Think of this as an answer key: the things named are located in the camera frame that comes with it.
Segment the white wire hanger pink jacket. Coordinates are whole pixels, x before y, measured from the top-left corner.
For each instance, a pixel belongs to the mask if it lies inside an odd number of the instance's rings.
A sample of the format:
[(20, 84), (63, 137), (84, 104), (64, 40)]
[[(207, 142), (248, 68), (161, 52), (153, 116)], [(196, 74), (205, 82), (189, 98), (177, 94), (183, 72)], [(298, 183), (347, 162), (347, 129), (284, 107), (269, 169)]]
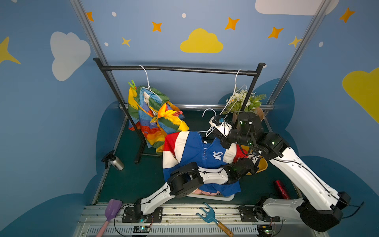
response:
[(238, 70), (235, 75), (235, 87), (233, 94), (227, 100), (227, 103), (223, 110), (220, 112), (220, 115), (226, 115), (227, 110), (233, 109), (235, 104), (242, 98), (242, 96), (246, 93), (247, 85), (243, 85), (240, 89), (237, 89), (237, 77), (241, 70)]

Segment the blue red white jacket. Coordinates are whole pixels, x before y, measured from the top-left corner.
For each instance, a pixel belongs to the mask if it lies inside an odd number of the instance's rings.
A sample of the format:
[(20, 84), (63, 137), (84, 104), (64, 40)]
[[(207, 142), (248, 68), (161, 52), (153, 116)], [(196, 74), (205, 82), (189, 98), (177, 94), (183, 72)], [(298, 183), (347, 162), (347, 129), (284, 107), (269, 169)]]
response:
[(198, 132), (182, 131), (165, 137), (162, 155), (164, 180), (175, 170), (195, 162), (198, 167), (217, 169), (246, 158), (247, 152), (235, 143), (226, 149), (220, 139), (204, 143)]

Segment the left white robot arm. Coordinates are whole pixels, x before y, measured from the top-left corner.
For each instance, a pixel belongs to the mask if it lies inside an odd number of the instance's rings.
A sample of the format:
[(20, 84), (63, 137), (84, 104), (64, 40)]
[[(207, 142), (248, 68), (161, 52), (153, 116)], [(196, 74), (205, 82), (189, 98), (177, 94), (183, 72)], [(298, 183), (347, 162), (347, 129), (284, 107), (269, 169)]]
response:
[(199, 167), (195, 162), (172, 172), (168, 181), (147, 198), (141, 198), (134, 204), (135, 217), (152, 214), (159, 206), (173, 198), (183, 198), (205, 184), (221, 186), (232, 185), (248, 173), (255, 174), (259, 161), (249, 158), (240, 159), (217, 169)]

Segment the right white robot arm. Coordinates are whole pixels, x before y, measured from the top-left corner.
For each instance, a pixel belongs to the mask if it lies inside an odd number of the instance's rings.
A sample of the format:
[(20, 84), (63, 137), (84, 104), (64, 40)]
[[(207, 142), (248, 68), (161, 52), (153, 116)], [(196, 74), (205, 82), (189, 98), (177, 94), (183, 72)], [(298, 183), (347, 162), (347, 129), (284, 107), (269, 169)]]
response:
[(299, 199), (261, 198), (254, 206), (257, 220), (297, 219), (318, 232), (325, 232), (341, 222), (342, 210), (349, 205), (350, 196), (322, 181), (279, 134), (266, 133), (257, 114), (239, 113), (235, 122), (238, 129), (227, 124), (221, 115), (213, 116), (209, 123), (224, 148), (248, 146), (255, 157), (264, 158), (277, 167), (303, 193), (304, 197)]

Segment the pink kids jacket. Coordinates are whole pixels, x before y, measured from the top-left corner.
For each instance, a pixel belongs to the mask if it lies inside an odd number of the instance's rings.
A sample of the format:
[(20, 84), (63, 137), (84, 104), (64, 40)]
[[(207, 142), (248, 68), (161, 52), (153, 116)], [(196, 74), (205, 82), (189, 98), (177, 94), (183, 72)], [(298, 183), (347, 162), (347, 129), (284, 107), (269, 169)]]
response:
[(193, 191), (193, 194), (195, 194), (195, 195), (206, 195), (206, 196), (222, 195), (219, 191), (212, 190), (212, 191), (208, 192), (208, 191), (203, 191), (201, 189), (196, 189), (195, 191)]

